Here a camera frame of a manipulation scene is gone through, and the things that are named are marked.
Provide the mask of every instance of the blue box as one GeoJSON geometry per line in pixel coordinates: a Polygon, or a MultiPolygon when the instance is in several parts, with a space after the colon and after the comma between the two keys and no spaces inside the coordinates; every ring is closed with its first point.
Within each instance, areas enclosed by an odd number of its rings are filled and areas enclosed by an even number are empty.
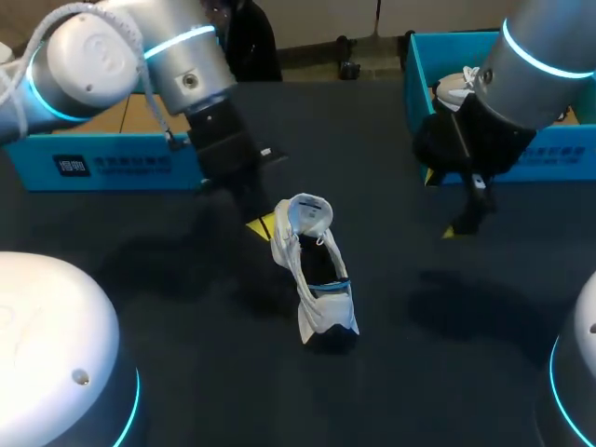
{"type": "Polygon", "coordinates": [[[204,178],[195,148],[171,152],[161,133],[34,135],[5,150],[32,192],[192,192],[204,178]]]}
{"type": "MultiPolygon", "coordinates": [[[[428,88],[465,65],[481,66],[498,33],[413,34],[405,76],[408,127],[415,133],[434,114],[428,88]]],[[[498,182],[596,180],[596,80],[571,104],[578,126],[552,126],[538,132],[510,172],[498,182]]],[[[423,167],[423,178],[429,169],[423,167]]],[[[460,183],[449,174],[444,183],[460,183]]]]}

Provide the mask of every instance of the white cable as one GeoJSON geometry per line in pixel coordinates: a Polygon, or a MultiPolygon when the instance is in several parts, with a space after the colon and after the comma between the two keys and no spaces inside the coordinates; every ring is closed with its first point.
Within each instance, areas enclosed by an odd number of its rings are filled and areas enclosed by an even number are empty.
{"type": "Polygon", "coordinates": [[[31,40],[29,41],[29,44],[27,45],[27,48],[25,49],[22,58],[20,59],[19,68],[17,69],[17,72],[12,78],[10,85],[8,86],[7,90],[5,90],[2,93],[2,95],[0,95],[0,107],[8,100],[8,98],[14,95],[17,86],[24,78],[25,73],[27,71],[27,67],[31,63],[35,51],[41,44],[42,39],[46,34],[47,30],[58,20],[61,20],[64,17],[68,17],[73,14],[80,13],[93,14],[94,16],[98,16],[104,19],[108,24],[113,26],[114,29],[116,29],[127,42],[130,49],[133,51],[134,55],[137,58],[137,70],[139,72],[139,76],[141,77],[145,99],[147,100],[147,103],[151,108],[154,117],[159,123],[161,130],[164,132],[166,139],[170,140],[171,132],[169,130],[168,123],[159,111],[156,100],[153,97],[153,87],[151,85],[151,78],[149,76],[149,67],[147,66],[147,61],[145,60],[143,52],[141,30],[139,30],[137,24],[130,17],[127,17],[126,20],[123,20],[121,17],[118,17],[118,15],[116,15],[114,12],[103,9],[102,7],[98,7],[97,5],[90,5],[86,3],[71,3],[68,5],[64,5],[63,7],[58,7],[57,9],[54,9],[52,12],[47,14],[47,16],[43,20],[41,20],[39,25],[37,25],[37,28],[35,28],[33,36],[31,37],[31,40]]]}
{"type": "MultiPolygon", "coordinates": [[[[0,80],[4,84],[6,89],[10,88],[10,78],[8,77],[7,72],[0,66],[0,80]]],[[[23,139],[27,136],[27,117],[25,116],[25,109],[23,109],[22,101],[20,100],[19,95],[16,91],[12,91],[10,93],[10,97],[12,100],[12,105],[15,107],[15,112],[17,114],[17,124],[19,125],[19,139],[23,139]]]]}

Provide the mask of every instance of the dark tabletop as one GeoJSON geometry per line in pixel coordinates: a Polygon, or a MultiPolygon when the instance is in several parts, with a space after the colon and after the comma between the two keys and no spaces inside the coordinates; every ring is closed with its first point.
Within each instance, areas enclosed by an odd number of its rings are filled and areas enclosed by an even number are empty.
{"type": "Polygon", "coordinates": [[[0,250],[71,262],[115,303],[151,447],[538,445],[536,378],[596,270],[596,185],[501,185],[478,237],[440,236],[465,199],[427,190],[401,84],[240,86],[253,134],[290,155],[277,201],[325,196],[361,330],[306,351],[296,296],[225,193],[28,195],[0,165],[0,250]]]}

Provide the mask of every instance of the shoe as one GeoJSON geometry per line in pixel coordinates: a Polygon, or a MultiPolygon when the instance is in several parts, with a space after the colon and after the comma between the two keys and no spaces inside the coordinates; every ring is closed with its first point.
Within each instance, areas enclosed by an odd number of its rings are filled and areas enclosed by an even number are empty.
{"type": "Polygon", "coordinates": [[[437,101],[453,112],[457,112],[467,95],[474,92],[474,80],[480,67],[464,67],[462,73],[443,77],[436,86],[437,101]]]}
{"type": "Polygon", "coordinates": [[[314,335],[325,334],[334,343],[350,344],[359,335],[352,287],[329,229],[332,220],[329,202],[309,194],[281,200],[275,209],[271,251],[275,262],[290,270],[296,280],[303,344],[318,338],[314,335]]]}

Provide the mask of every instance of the blue led ring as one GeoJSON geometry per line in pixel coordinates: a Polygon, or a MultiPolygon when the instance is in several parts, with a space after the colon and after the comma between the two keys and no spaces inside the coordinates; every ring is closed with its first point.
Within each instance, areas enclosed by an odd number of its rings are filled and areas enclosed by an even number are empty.
{"type": "Polygon", "coordinates": [[[124,442],[124,439],[128,435],[130,431],[130,427],[132,426],[132,422],[134,421],[134,416],[137,414],[137,410],[139,409],[139,400],[141,399],[141,377],[139,376],[139,370],[137,370],[137,394],[134,398],[134,405],[132,405],[132,411],[130,412],[129,420],[127,424],[124,426],[124,430],[120,434],[120,437],[116,440],[112,447],[120,447],[120,444],[124,442]]]}
{"type": "Polygon", "coordinates": [[[37,54],[37,51],[39,51],[39,48],[35,51],[34,56],[31,58],[31,62],[29,62],[29,66],[27,67],[27,72],[25,73],[27,82],[29,83],[29,88],[30,88],[31,92],[33,93],[33,95],[35,96],[35,98],[37,99],[37,101],[48,112],[50,112],[57,118],[62,119],[64,121],[71,121],[74,123],[85,123],[86,121],[89,121],[90,118],[78,118],[76,116],[70,116],[70,115],[63,114],[62,112],[59,112],[58,110],[54,109],[51,105],[49,105],[47,103],[47,101],[44,100],[44,98],[41,96],[41,93],[39,93],[39,90],[35,86],[35,82],[34,82],[34,68],[33,68],[33,66],[34,66],[34,60],[35,60],[35,55],[37,54]]]}
{"type": "Polygon", "coordinates": [[[549,360],[549,377],[550,377],[550,387],[552,388],[552,395],[554,396],[555,401],[557,402],[557,406],[559,407],[559,411],[561,412],[562,417],[565,419],[567,424],[569,424],[569,427],[575,432],[577,437],[580,438],[582,441],[584,441],[584,443],[588,447],[594,447],[594,444],[592,444],[588,440],[588,438],[579,430],[579,428],[577,428],[576,424],[574,424],[574,421],[571,420],[571,417],[569,417],[569,414],[567,414],[567,411],[563,408],[561,400],[559,399],[559,393],[557,392],[557,387],[555,386],[555,375],[554,375],[554,368],[553,368],[553,363],[554,363],[554,358],[555,358],[555,349],[557,348],[558,343],[559,343],[559,337],[557,337],[555,346],[552,347],[552,351],[550,352],[550,360],[549,360]]]}
{"type": "Polygon", "coordinates": [[[200,28],[195,28],[194,30],[190,30],[186,33],[179,34],[176,37],[145,51],[145,59],[149,60],[150,58],[153,58],[156,54],[159,54],[162,51],[165,51],[166,49],[173,47],[174,45],[180,44],[185,40],[191,39],[193,37],[205,33],[215,33],[215,27],[211,25],[201,26],[200,28]]]}
{"type": "Polygon", "coordinates": [[[554,68],[549,65],[546,65],[544,62],[541,62],[538,59],[535,59],[530,54],[528,54],[522,47],[520,47],[515,42],[515,40],[513,40],[513,37],[511,37],[511,34],[509,33],[509,29],[507,27],[507,20],[505,20],[503,22],[503,36],[505,37],[505,40],[507,41],[507,43],[509,44],[511,49],[513,49],[513,51],[515,51],[518,56],[520,56],[522,59],[524,59],[529,64],[533,65],[538,70],[541,70],[541,71],[548,73],[550,75],[564,77],[567,79],[585,79],[587,77],[594,75],[594,72],[586,72],[586,73],[566,72],[564,70],[560,70],[558,68],[554,68]]]}

